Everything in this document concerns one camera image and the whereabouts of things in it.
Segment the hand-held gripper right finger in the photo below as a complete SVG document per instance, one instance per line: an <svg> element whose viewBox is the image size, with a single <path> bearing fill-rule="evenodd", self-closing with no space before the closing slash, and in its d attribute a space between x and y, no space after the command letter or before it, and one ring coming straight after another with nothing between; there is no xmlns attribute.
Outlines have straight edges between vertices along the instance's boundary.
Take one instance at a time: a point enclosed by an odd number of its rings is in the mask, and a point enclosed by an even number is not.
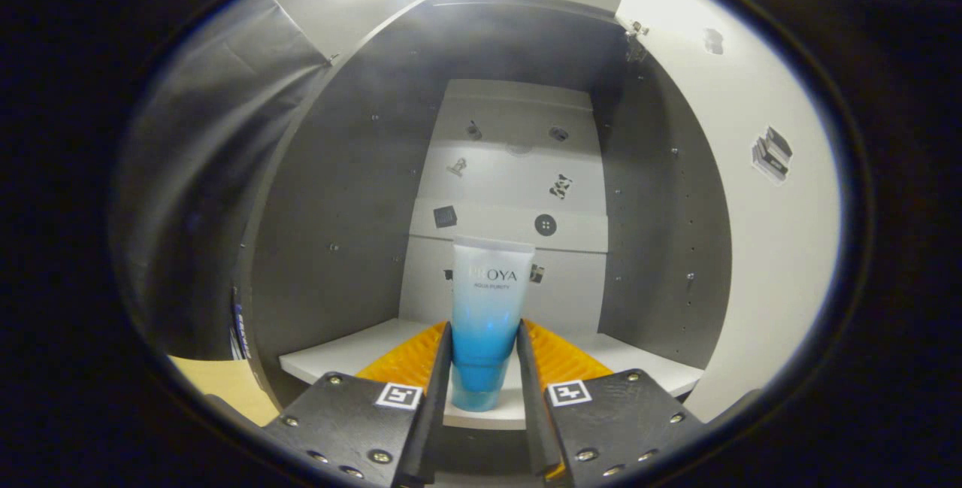
<svg viewBox="0 0 962 488"><path fill-rule="evenodd" d="M612 371L523 320L516 354L533 474L546 487L628 487L706 430L640 368Z"/></svg>

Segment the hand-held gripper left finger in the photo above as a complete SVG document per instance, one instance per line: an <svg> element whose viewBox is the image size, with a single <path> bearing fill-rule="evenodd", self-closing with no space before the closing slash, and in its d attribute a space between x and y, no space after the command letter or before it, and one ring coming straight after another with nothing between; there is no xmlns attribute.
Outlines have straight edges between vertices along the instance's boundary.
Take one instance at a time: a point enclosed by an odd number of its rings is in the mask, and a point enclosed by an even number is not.
<svg viewBox="0 0 962 488"><path fill-rule="evenodd" d="M264 438L323 487L433 484L451 359L451 325L443 321L375 362L374 376L326 372L264 428Z"/></svg>

